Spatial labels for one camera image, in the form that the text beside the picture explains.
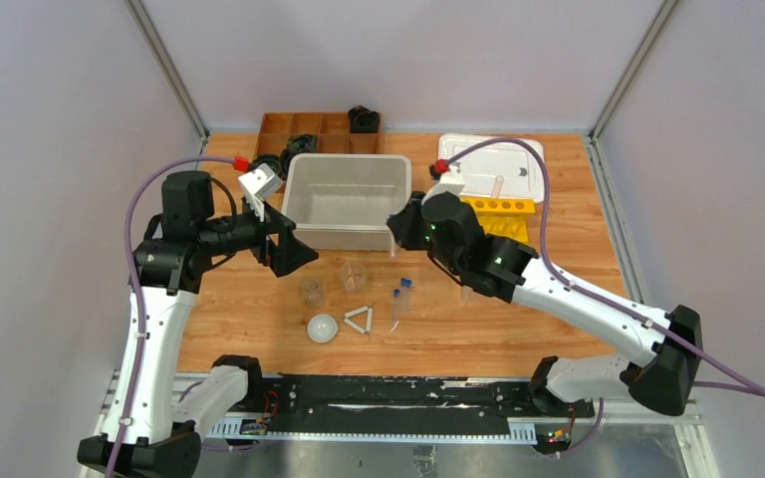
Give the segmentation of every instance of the white plastic bin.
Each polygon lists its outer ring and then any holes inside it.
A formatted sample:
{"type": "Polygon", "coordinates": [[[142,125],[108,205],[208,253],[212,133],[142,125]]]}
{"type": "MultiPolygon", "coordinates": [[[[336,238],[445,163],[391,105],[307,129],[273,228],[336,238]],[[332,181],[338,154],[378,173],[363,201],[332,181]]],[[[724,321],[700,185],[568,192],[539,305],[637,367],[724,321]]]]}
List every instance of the white plastic bin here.
{"type": "Polygon", "coordinates": [[[282,212],[316,250],[387,251],[385,222],[411,194],[411,163],[392,154],[299,154],[282,212]]]}
{"type": "MultiPolygon", "coordinates": [[[[473,134],[444,134],[438,141],[438,157],[450,158],[467,147],[494,136],[473,134]]],[[[534,139],[524,139],[544,159],[544,146],[534,139]]],[[[462,196],[505,199],[544,200],[544,180],[535,156],[517,144],[500,142],[477,149],[461,158],[464,176],[462,196]],[[502,177],[502,187],[495,191],[497,177],[502,177]]]]}

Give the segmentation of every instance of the gray wall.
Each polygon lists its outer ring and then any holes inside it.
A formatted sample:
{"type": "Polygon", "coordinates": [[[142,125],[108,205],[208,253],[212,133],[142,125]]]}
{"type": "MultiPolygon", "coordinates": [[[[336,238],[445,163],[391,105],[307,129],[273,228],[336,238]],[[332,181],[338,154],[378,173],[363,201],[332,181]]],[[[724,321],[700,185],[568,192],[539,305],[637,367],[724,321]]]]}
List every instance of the gray wall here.
{"type": "Polygon", "coordinates": [[[196,151],[124,2],[0,2],[0,476],[77,473],[124,349],[127,201],[196,151]]]}
{"type": "MultiPolygon", "coordinates": [[[[604,150],[649,302],[765,385],[765,2],[683,2],[604,150]]],[[[694,395],[722,476],[765,476],[765,400],[694,395]]]]}
{"type": "Polygon", "coordinates": [[[396,129],[585,128],[659,0],[147,0],[204,120],[380,109],[396,129]]]}

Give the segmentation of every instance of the cable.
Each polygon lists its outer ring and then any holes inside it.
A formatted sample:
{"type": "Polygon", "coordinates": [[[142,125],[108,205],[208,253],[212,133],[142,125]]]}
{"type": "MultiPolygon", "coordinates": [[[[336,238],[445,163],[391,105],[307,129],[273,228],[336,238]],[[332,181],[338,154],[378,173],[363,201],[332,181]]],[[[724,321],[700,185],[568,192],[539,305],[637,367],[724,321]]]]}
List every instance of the cable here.
{"type": "MultiPolygon", "coordinates": [[[[277,407],[280,406],[280,395],[277,394],[274,390],[268,390],[268,394],[266,395],[266,400],[268,400],[268,395],[274,395],[274,409],[271,410],[271,415],[269,415],[268,419],[274,418],[274,415],[277,414],[277,407]]],[[[268,405],[265,405],[265,412],[268,412],[268,405]]]]}
{"type": "Polygon", "coordinates": [[[136,261],[133,258],[133,245],[130,239],[133,212],[135,211],[136,204],[139,202],[142,194],[155,179],[175,167],[201,161],[223,162],[231,165],[233,164],[233,159],[217,156],[188,157],[185,159],[173,161],[152,173],[142,184],[140,184],[136,189],[136,192],[133,194],[133,198],[130,199],[130,204],[127,206],[127,212],[125,214],[125,258],[127,259],[127,271],[130,275],[130,283],[133,287],[133,294],[136,296],[136,324],[139,336],[136,339],[136,348],[135,353],[133,354],[133,366],[130,372],[130,379],[126,384],[127,388],[125,391],[125,402],[122,406],[122,417],[119,424],[119,432],[116,434],[116,441],[113,442],[113,449],[110,451],[110,458],[108,459],[107,467],[104,470],[105,478],[112,478],[116,469],[116,462],[119,459],[119,452],[122,450],[122,443],[125,440],[125,433],[128,427],[126,423],[130,421],[130,412],[133,409],[133,398],[136,393],[136,383],[139,380],[139,372],[142,367],[142,356],[144,355],[144,334],[146,329],[144,293],[142,290],[142,285],[139,283],[139,273],[136,269],[136,261]]]}
{"type": "Polygon", "coordinates": [[[573,425],[576,424],[576,405],[570,405],[570,409],[571,409],[570,423],[550,433],[549,441],[551,442],[556,441],[559,437],[564,435],[569,435],[571,434],[571,432],[573,432],[573,425]]]}
{"type": "Polygon", "coordinates": [[[626,306],[623,306],[622,304],[619,304],[608,297],[602,296],[600,294],[597,294],[594,291],[585,289],[584,287],[581,287],[576,284],[571,284],[571,282],[565,278],[563,275],[559,273],[559,271],[556,269],[556,266],[553,265],[553,262],[550,261],[550,256],[547,253],[547,214],[550,211],[550,177],[547,174],[547,165],[544,163],[544,159],[541,157],[540,154],[538,154],[538,151],[535,150],[532,146],[526,143],[526,141],[523,141],[518,138],[514,137],[492,137],[489,139],[486,139],[482,142],[476,143],[472,146],[469,146],[462,151],[458,152],[457,154],[454,154],[453,157],[451,157],[447,164],[452,164],[459,159],[462,158],[462,156],[465,156],[467,154],[470,154],[471,152],[480,149],[485,146],[490,146],[491,144],[496,144],[499,142],[509,142],[512,144],[517,144],[527,151],[529,151],[530,154],[535,157],[535,160],[538,162],[538,166],[541,167],[541,176],[544,179],[544,204],[542,206],[542,212],[541,212],[541,234],[539,235],[539,245],[541,247],[541,256],[544,258],[544,265],[547,267],[547,270],[550,271],[550,273],[564,286],[566,286],[569,289],[573,289],[574,291],[579,292],[580,294],[594,299],[597,302],[600,302],[602,304],[605,304],[617,311],[620,311],[636,321],[639,321],[643,324],[646,324],[649,322],[651,324],[651,327],[656,332],[663,334],[668,339],[671,339],[672,341],[676,342],[683,348],[685,348],[688,352],[694,354],[695,356],[699,357],[700,359],[703,359],[710,363],[714,368],[722,371],[732,379],[742,383],[744,386],[739,387],[737,385],[732,385],[729,383],[720,383],[715,381],[701,381],[699,386],[704,386],[707,388],[721,388],[725,390],[733,390],[733,391],[740,391],[745,393],[750,393],[753,395],[762,396],[765,398],[765,387],[759,385],[758,383],[750,380],[749,378],[743,376],[742,374],[734,371],[729,366],[725,365],[718,359],[714,358],[710,354],[706,353],[702,349],[698,348],[694,344],[691,344],[687,340],[683,339],[678,334],[672,332],[671,330],[653,322],[648,319],[647,316],[636,312],[626,306]]]}
{"type": "Polygon", "coordinates": [[[193,383],[192,385],[188,386],[186,390],[184,390],[183,393],[180,394],[180,398],[177,399],[177,403],[182,402],[183,399],[186,398],[186,396],[189,395],[189,393],[193,391],[195,387],[197,387],[198,385],[202,383],[203,383],[202,381],[197,381],[193,383]]]}
{"type": "Polygon", "coordinates": [[[262,420],[268,419],[268,408],[271,406],[271,398],[268,394],[265,395],[265,409],[262,411],[262,420]]]}
{"type": "Polygon", "coordinates": [[[597,410],[597,419],[594,420],[594,427],[591,428],[591,431],[588,432],[587,435],[585,435],[585,438],[583,438],[582,441],[568,448],[565,451],[557,451],[548,456],[550,458],[555,458],[558,460],[562,457],[562,455],[567,455],[568,453],[576,453],[577,451],[582,449],[585,445],[587,445],[591,441],[591,439],[594,438],[594,435],[596,435],[597,432],[600,431],[600,425],[603,423],[603,416],[606,414],[605,410],[606,410],[606,401],[600,398],[600,409],[597,410]]]}
{"type": "Polygon", "coordinates": [[[224,185],[223,182],[219,181],[218,179],[209,176],[209,180],[212,181],[213,184],[218,186],[219,189],[224,191],[224,195],[227,196],[227,200],[230,202],[230,225],[227,227],[227,231],[232,231],[236,227],[236,221],[239,217],[239,211],[236,209],[236,202],[233,200],[233,194],[230,193],[230,189],[227,188],[227,186],[224,185]]]}
{"type": "Polygon", "coordinates": [[[221,259],[220,261],[216,262],[215,264],[209,266],[210,271],[214,271],[215,269],[218,269],[219,267],[223,266],[224,264],[227,264],[230,262],[230,259],[236,257],[236,253],[230,253],[224,256],[224,259],[221,259]]]}

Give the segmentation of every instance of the white triangle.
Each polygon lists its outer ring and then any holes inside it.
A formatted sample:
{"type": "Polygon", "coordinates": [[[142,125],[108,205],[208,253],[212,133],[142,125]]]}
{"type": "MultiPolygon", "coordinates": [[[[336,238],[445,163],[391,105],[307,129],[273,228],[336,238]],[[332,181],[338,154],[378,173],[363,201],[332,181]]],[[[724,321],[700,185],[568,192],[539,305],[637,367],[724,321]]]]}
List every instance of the white triangle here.
{"type": "Polygon", "coordinates": [[[365,307],[359,307],[358,309],[354,311],[350,311],[345,314],[345,322],[356,329],[357,332],[360,334],[369,334],[371,332],[371,324],[374,320],[374,309],[368,306],[365,307]],[[360,327],[356,322],[352,320],[353,317],[360,315],[361,313],[365,313],[365,327],[360,327]]]}

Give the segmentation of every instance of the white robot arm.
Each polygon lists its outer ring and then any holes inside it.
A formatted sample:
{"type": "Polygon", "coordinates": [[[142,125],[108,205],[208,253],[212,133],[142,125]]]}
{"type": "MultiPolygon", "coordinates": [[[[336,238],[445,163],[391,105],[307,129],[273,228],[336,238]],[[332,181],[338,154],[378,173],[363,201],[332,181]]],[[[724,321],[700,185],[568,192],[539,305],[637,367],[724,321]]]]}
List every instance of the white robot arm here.
{"type": "Polygon", "coordinates": [[[655,323],[701,348],[699,316],[684,306],[667,313],[633,303],[561,268],[557,271],[563,280],[558,280],[535,249],[485,234],[473,209],[456,196],[460,190],[456,175],[457,168],[451,166],[438,187],[426,194],[414,192],[405,208],[388,220],[397,245],[426,251],[429,259],[459,285],[544,311],[618,351],[613,356],[579,360],[544,358],[530,382],[536,404],[552,412],[581,398],[630,396],[659,413],[684,413],[700,360],[651,325],[655,323]],[[574,285],[634,309],[648,320],[639,322],[583,294],[574,285]]]}
{"type": "Polygon", "coordinates": [[[250,250],[277,277],[318,259],[317,252],[295,239],[295,223],[265,202],[282,184],[267,165],[239,178],[247,204],[240,214],[234,209],[231,216],[210,219],[212,181],[203,171],[170,174],[162,184],[162,213],[151,219],[133,251],[139,286],[130,294],[120,385],[101,434],[82,440],[78,447],[78,461],[90,468],[103,472],[115,456],[120,476],[191,476],[204,433],[234,404],[262,401],[258,361],[223,356],[201,385],[180,403],[171,403],[180,342],[201,278],[226,261],[213,264],[214,257],[250,250]],[[162,236],[156,238],[159,225],[162,236]],[[144,298],[143,333],[137,317],[139,293],[144,298]],[[140,370],[131,384],[136,363],[140,370]]]}

